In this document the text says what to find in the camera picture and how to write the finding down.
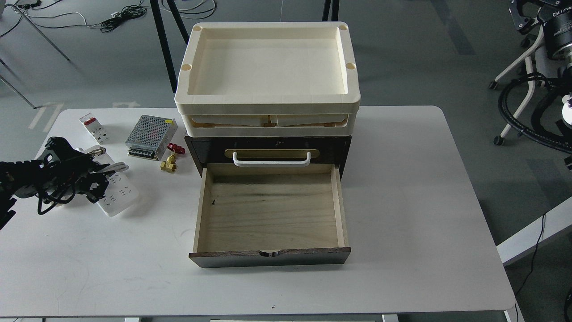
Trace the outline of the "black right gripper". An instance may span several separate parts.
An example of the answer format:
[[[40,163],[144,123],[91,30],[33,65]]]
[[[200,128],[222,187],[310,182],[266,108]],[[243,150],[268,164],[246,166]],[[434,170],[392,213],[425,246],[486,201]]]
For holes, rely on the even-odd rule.
[[[510,0],[509,14],[513,27],[522,35],[539,24],[571,10],[570,0]]]

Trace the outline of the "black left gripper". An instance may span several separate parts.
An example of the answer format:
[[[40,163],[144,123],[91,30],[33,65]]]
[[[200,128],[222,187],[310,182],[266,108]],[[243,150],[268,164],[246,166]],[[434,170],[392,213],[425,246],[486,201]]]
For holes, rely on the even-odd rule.
[[[40,204],[68,203],[65,196],[73,199],[76,194],[85,195],[92,203],[104,198],[109,182],[102,170],[107,164],[77,151],[65,138],[50,137],[39,159],[43,167],[35,195]]]

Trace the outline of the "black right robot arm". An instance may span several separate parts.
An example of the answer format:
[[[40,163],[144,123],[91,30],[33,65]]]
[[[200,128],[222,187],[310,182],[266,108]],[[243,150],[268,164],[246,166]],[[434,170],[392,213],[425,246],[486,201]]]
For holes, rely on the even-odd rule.
[[[525,136],[538,144],[566,153],[566,167],[571,167],[571,2],[569,0],[536,0],[534,4],[539,10],[534,17],[525,16],[523,6],[525,0],[512,0],[509,3],[509,14],[513,26],[521,34],[528,34],[531,29],[539,26],[539,31],[532,47],[515,61],[524,61],[526,74],[513,79],[499,94],[498,110],[507,129],[514,129],[518,136]],[[532,53],[541,45],[546,48],[548,59],[566,61],[562,73],[556,77],[547,77],[532,69]],[[523,108],[531,100],[538,83],[547,89],[547,93],[536,104],[531,118],[530,127],[518,120]],[[516,112],[511,112],[508,97],[516,86],[526,83],[528,92]],[[545,111],[560,98],[562,100],[561,119],[556,122],[558,134],[547,130],[541,122]]]

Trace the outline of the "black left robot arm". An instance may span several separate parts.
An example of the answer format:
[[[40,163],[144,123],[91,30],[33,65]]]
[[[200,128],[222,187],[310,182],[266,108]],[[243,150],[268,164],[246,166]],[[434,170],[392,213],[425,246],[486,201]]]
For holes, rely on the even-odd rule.
[[[58,204],[67,204],[77,194],[96,203],[105,196],[109,164],[94,161],[93,153],[74,149],[63,137],[50,137],[43,154],[35,160],[0,164],[0,227],[13,218],[16,197],[38,198],[39,215]]]

